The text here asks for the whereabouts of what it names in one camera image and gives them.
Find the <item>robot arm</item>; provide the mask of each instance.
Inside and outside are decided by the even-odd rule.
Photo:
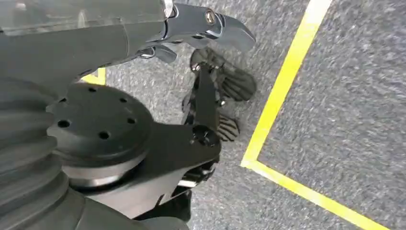
[[[245,51],[255,42],[233,18],[182,4],[168,11],[163,2],[168,3],[0,2],[0,229],[143,230],[153,225],[69,188],[59,159],[51,154],[56,140],[46,130],[54,120],[46,107],[99,67],[137,57],[171,62],[176,54],[163,43],[202,47],[214,40]],[[62,8],[68,14],[59,13]],[[166,220],[180,229],[175,222]]]

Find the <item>silver screw head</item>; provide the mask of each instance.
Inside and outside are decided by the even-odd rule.
[[[206,21],[207,21],[207,23],[208,23],[209,25],[214,25],[214,24],[215,24],[215,22],[216,22],[216,16],[215,16],[215,13],[214,13],[213,10],[208,9],[207,12],[206,12],[206,14],[205,14],[205,16],[206,16]]]
[[[199,65],[199,64],[194,64],[194,65],[192,66],[192,70],[193,70],[193,71],[199,71],[199,70],[200,70],[200,65]]]

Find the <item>yellow floor marking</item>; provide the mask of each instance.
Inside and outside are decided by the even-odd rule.
[[[99,68],[97,70],[97,76],[93,74],[86,75],[82,78],[87,83],[105,85],[106,84],[106,68]]]
[[[358,214],[357,212],[337,203],[336,201],[316,191],[313,191],[312,189],[290,179],[283,174],[280,174],[273,169],[268,168],[261,162],[251,161],[251,163],[246,167],[362,229],[389,230],[388,228],[364,217],[363,215]]]
[[[336,201],[268,168],[257,159],[303,59],[330,7],[332,0],[310,0],[305,15],[292,41],[282,68],[269,95],[257,127],[249,142],[241,166],[252,169],[295,194],[319,205],[337,216],[366,230],[387,230],[386,227],[358,214]]]

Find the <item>gray carpet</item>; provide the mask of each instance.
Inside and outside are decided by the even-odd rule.
[[[242,134],[225,144],[213,178],[194,190],[193,230],[357,229],[239,166],[307,0],[190,0],[242,20],[257,36],[246,54],[212,45],[256,76],[249,103],[228,102]],[[335,0],[259,160],[393,230],[406,229],[406,2]],[[193,82],[192,48],[171,65],[135,60],[107,84],[139,98],[159,122],[179,123]]]

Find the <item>bolt hole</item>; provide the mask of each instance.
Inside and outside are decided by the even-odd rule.
[[[58,127],[59,128],[67,128],[70,126],[70,122],[67,120],[60,120],[58,121]]]
[[[197,40],[202,40],[204,37],[202,37],[202,36],[192,36],[192,38],[197,39]]]
[[[99,133],[99,137],[102,140],[107,140],[110,137],[110,134],[106,131],[102,131]]]
[[[203,125],[196,125],[192,128],[194,140],[198,141],[203,146],[213,147],[220,143],[218,135]]]
[[[127,119],[127,123],[135,124],[135,119],[129,118],[129,119]]]

